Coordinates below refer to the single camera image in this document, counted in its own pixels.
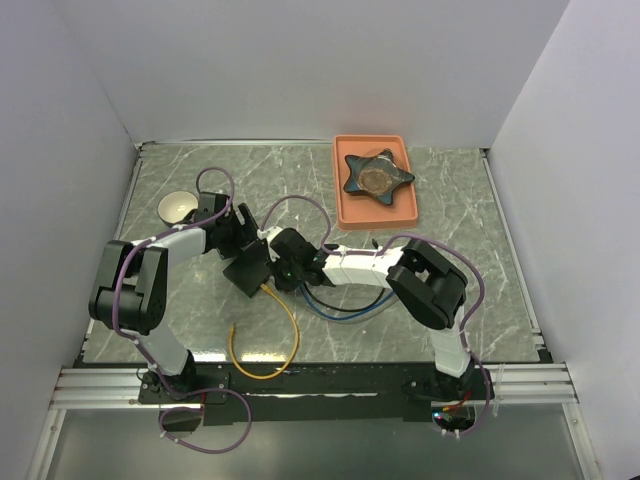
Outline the black network switch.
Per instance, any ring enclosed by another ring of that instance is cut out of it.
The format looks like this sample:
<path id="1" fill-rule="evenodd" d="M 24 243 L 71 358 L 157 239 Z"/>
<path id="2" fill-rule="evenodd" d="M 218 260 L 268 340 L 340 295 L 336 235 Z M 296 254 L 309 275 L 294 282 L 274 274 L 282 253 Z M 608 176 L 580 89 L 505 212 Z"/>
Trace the black network switch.
<path id="1" fill-rule="evenodd" d="M 248 298 L 252 298 L 271 276 L 270 255 L 267 244 L 253 242 L 224 270 L 224 277 Z"/>

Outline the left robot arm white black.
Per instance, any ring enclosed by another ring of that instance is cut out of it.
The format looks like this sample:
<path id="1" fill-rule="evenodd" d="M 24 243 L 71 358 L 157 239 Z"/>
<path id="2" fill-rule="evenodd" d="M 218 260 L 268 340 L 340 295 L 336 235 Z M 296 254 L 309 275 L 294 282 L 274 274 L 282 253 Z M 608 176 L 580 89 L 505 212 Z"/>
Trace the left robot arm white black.
<path id="1" fill-rule="evenodd" d="M 170 270 L 216 251 L 239 256 L 257 239 L 249 207 L 232 197 L 201 193 L 197 207 L 167 231 L 143 240 L 112 240 L 102 252 L 88 301 L 89 315 L 131 341 L 162 389 L 174 401 L 190 400 L 198 389 L 195 360 L 164 320 Z"/>

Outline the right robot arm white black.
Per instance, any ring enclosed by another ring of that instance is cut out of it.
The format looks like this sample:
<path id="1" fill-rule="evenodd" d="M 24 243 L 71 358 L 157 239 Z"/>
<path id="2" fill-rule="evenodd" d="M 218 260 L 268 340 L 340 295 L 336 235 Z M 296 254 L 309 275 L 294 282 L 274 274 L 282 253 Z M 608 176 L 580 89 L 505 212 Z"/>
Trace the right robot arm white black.
<path id="1" fill-rule="evenodd" d="M 435 353 L 428 381 L 434 399 L 453 400 L 472 386 L 473 357 L 464 329 L 482 304 L 486 287 L 475 266 L 446 245 L 414 234 L 409 242 L 373 250 L 308 242 L 297 230 L 260 230 L 276 287 L 291 291 L 304 284 L 365 285 L 389 290 L 426 327 Z"/>

